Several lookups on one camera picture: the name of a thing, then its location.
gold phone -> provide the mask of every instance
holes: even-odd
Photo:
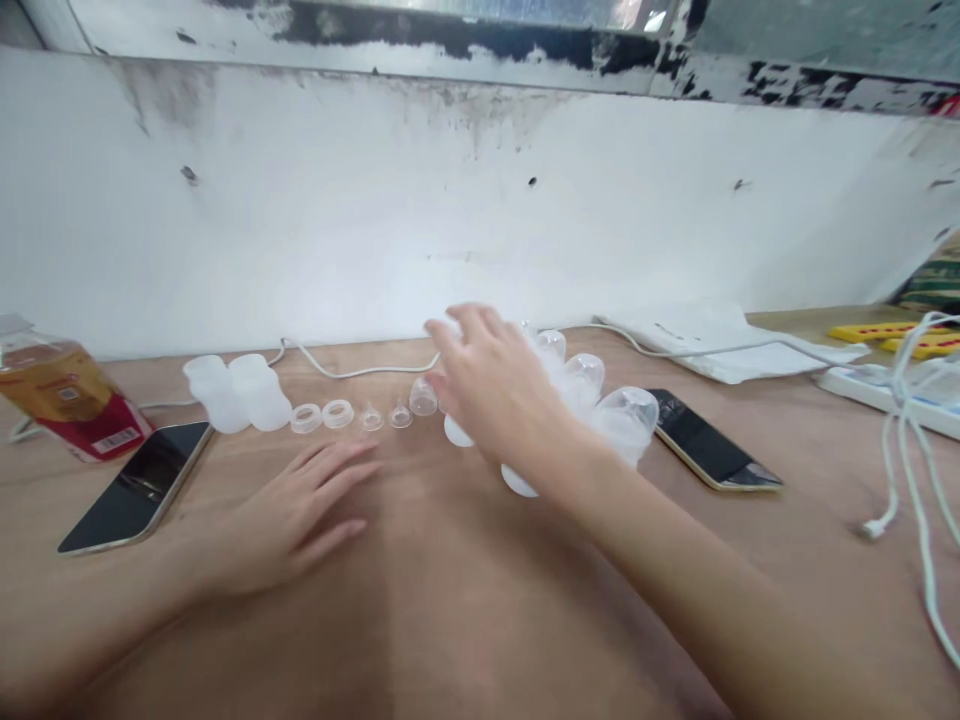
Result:
[[[172,425],[154,432],[63,539],[57,552],[83,555],[149,536],[212,434],[208,422]]]
[[[660,405],[656,433],[714,490],[777,492],[783,481],[697,415],[673,393],[650,390]]]

finger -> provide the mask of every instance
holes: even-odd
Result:
[[[379,443],[376,440],[338,442],[314,457],[300,472],[304,475],[306,485],[315,490],[333,477],[341,467],[370,452],[377,445]]]
[[[463,330],[463,337],[467,343],[480,342],[490,336],[486,323],[480,315],[480,307],[477,303],[467,303],[447,308],[447,315],[460,323],[460,329]]]
[[[295,571],[302,573],[323,560],[344,541],[356,537],[367,527],[366,520],[347,520],[328,530],[297,553]]]
[[[362,463],[348,467],[346,470],[337,473],[329,482],[313,494],[313,500],[307,513],[307,524],[313,527],[322,518],[326,512],[336,505],[344,495],[350,492],[354,487],[371,477],[383,467],[381,462]]]
[[[453,328],[442,320],[427,320],[423,327],[430,334],[430,337],[433,338],[433,344],[436,345],[437,350],[439,350],[444,357],[448,359],[455,357],[457,352],[463,347],[460,338],[454,334]]]
[[[516,323],[506,323],[506,326],[507,326],[506,328],[507,338],[509,338],[511,341],[515,343],[520,342],[520,343],[526,344],[527,340],[523,336],[523,330],[520,329],[519,325],[517,325]]]
[[[500,313],[489,305],[480,306],[480,317],[483,318],[483,324],[495,338],[504,338],[507,335],[507,324],[500,317]]]
[[[287,465],[283,472],[292,473],[295,470],[299,470],[306,465],[312,457],[326,450],[328,447],[333,445],[334,442],[336,441],[322,440],[321,442],[311,444],[309,447],[301,451],[293,460],[291,460],[290,464]]]
[[[437,403],[450,412],[451,405],[455,404],[450,396],[450,378],[438,370],[431,370],[426,374],[426,378],[437,395]]]

white cable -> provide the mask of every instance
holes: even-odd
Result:
[[[927,608],[927,615],[930,618],[930,624],[933,625],[933,631],[940,640],[944,652],[953,662],[957,670],[960,670],[960,654],[953,646],[946,628],[943,627],[943,620],[940,619],[940,610],[937,606],[937,575],[933,565],[933,553],[930,550],[930,527],[927,524],[927,513],[923,509],[923,501],[920,499],[920,491],[917,489],[916,478],[913,477],[913,470],[910,462],[907,460],[907,441],[906,426],[907,415],[901,414],[899,425],[900,454],[904,457],[903,469],[907,476],[907,488],[910,490],[910,497],[913,500],[914,508],[917,511],[917,532],[920,537],[920,558],[923,562],[923,600]]]
[[[360,375],[367,375],[373,372],[410,372],[410,373],[425,373],[428,370],[432,370],[433,366],[437,364],[437,361],[440,359],[440,353],[437,353],[433,356],[433,360],[424,365],[423,367],[418,368],[401,368],[401,367],[379,367],[379,368],[366,368],[364,370],[354,370],[353,372],[336,374],[332,373],[326,368],[324,368],[320,363],[317,362],[317,359],[310,354],[310,351],[307,350],[303,345],[298,341],[292,340],[290,338],[280,338],[280,352],[277,356],[267,363],[267,365],[273,365],[274,363],[280,362],[283,358],[283,354],[286,352],[287,343],[290,343],[294,347],[300,348],[300,352],[307,356],[307,359],[310,361],[310,364],[313,365],[317,370],[320,371],[322,375],[330,378],[331,380],[346,380],[351,377],[359,377]]]
[[[763,342],[751,343],[749,345],[737,345],[735,347],[719,348],[717,350],[694,350],[691,352],[682,352],[682,353],[657,353],[657,352],[650,352],[649,350],[645,350],[644,348],[640,347],[640,344],[634,339],[634,337],[630,333],[628,333],[626,330],[621,330],[620,328],[615,327],[613,325],[603,325],[602,323],[587,323],[586,325],[569,325],[567,327],[560,328],[560,330],[574,330],[576,328],[584,328],[584,327],[594,327],[594,328],[602,328],[603,330],[612,330],[613,332],[618,333],[623,337],[625,337],[630,342],[630,344],[633,345],[634,350],[636,350],[641,355],[645,355],[646,357],[663,357],[663,358],[703,357],[704,355],[720,355],[722,353],[737,352],[738,350],[754,350],[755,348],[766,347],[767,345],[786,345],[791,350],[796,350],[798,353],[806,355],[809,358],[813,358],[818,362],[822,362],[827,367],[842,367],[842,368],[846,368],[847,370],[856,370],[858,368],[857,365],[851,365],[850,363],[839,363],[836,360],[828,360],[827,358],[821,355],[817,355],[815,352],[808,350],[807,348],[801,345],[790,342],[790,340],[787,338],[778,338],[777,340],[764,340]]]
[[[893,429],[894,414],[888,413],[883,421],[883,431],[880,449],[883,451],[883,466],[887,471],[887,510],[876,520],[865,522],[862,526],[864,534],[871,540],[876,540],[887,531],[887,526],[897,516],[900,507],[900,495],[897,492],[897,476],[893,469],[893,457],[890,453],[890,431]]]
[[[904,341],[897,349],[897,354],[894,357],[893,374],[890,380],[890,390],[893,396],[895,408],[888,415],[887,422],[884,423],[884,433],[882,437],[884,462],[887,465],[888,473],[887,481],[890,492],[890,504],[888,505],[887,512],[884,513],[883,517],[866,523],[864,525],[864,530],[867,531],[868,534],[871,534],[872,537],[879,537],[883,534],[886,526],[893,519],[893,515],[896,514],[896,486],[895,477],[893,475],[892,468],[890,467],[890,463],[888,462],[890,452],[888,448],[889,435],[887,431],[889,430],[888,423],[890,419],[894,415],[899,415],[899,419],[897,421],[897,440],[900,449],[900,457],[903,464],[904,475],[907,481],[907,488],[910,491],[910,497],[917,513],[917,532],[920,544],[920,558],[923,564],[924,605],[927,611],[927,616],[930,618],[930,624],[933,626],[934,633],[936,634],[937,639],[940,641],[944,652],[950,658],[951,662],[953,662],[954,666],[960,670],[960,654],[957,653],[950,636],[947,634],[946,628],[943,626],[943,621],[940,618],[940,610],[937,600],[936,568],[933,563],[933,552],[930,546],[930,527],[929,523],[927,522],[926,510],[923,506],[920,491],[917,487],[917,480],[913,474],[913,466],[910,463],[910,457],[907,449],[906,428],[908,424],[911,430],[913,430],[917,437],[917,441],[920,444],[921,452],[926,461],[927,473],[930,477],[930,482],[933,485],[934,493],[937,496],[940,510],[943,513],[947,524],[950,526],[950,531],[958,545],[960,545],[960,533],[957,532],[956,523],[953,519],[952,513],[950,512],[946,497],[944,496],[943,488],[940,484],[940,478],[936,469],[936,463],[933,459],[933,451],[929,442],[927,441],[926,434],[919,423],[917,423],[912,417],[911,405],[916,402],[914,394],[915,389],[910,388],[905,379],[905,373],[908,367],[909,359],[924,333],[930,328],[931,325],[955,319],[958,319],[958,317],[948,317],[943,313],[937,312],[928,313],[924,316],[923,320],[919,325],[917,325],[916,328],[907,333]],[[933,373],[932,376],[928,377],[925,382],[932,380],[933,377],[937,376],[942,370],[943,368]]]

cable plug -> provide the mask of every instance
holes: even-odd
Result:
[[[860,525],[856,532],[864,540],[879,540],[887,531],[887,525],[889,524],[889,522],[883,522],[882,520],[870,520]]]

white wall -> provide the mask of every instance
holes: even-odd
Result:
[[[0,310],[111,357],[866,303],[960,221],[955,122],[10,48],[0,160]]]

